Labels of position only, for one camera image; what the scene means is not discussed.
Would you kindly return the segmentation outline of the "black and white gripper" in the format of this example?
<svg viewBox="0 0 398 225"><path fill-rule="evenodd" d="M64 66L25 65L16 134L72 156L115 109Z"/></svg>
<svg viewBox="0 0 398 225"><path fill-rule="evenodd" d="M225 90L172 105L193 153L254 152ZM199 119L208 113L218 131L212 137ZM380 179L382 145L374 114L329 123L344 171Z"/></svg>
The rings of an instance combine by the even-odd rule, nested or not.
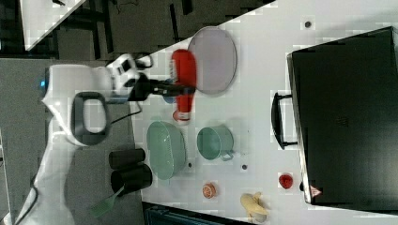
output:
<svg viewBox="0 0 398 225"><path fill-rule="evenodd" d="M185 86L155 87L150 91L149 81L155 86L174 85L175 81L173 79L149 80L143 72L146 64L135 60L129 53L121 54L106 68L111 77L112 101L144 101L150 93L164 97L177 97L195 92L193 87Z"/></svg>

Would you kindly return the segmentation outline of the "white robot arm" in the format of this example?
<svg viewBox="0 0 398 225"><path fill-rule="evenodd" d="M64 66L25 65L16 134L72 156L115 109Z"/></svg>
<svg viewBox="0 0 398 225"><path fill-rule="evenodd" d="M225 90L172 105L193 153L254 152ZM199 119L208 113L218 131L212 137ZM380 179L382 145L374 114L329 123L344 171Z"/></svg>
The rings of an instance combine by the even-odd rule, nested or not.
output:
<svg viewBox="0 0 398 225"><path fill-rule="evenodd" d="M150 79L145 62L129 53L104 67L58 64L48 68L41 102L51 113L38 172L15 225L75 225L65 187L75 152L103 142L111 128L110 104L144 101L149 95L182 98L196 87L196 59L177 50L171 56L173 82Z"/></svg>

